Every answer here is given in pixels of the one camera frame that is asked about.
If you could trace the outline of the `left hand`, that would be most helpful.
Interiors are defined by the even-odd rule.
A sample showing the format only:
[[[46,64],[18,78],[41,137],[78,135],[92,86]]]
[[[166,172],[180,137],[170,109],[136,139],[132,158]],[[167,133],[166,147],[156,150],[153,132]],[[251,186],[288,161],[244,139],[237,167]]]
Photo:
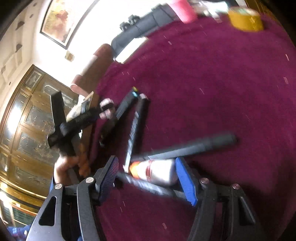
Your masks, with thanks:
[[[54,165],[53,180],[64,186],[73,185],[68,170],[78,167],[79,175],[86,178],[91,174],[90,162],[87,157],[87,149],[83,144],[79,145],[78,156],[60,156]]]

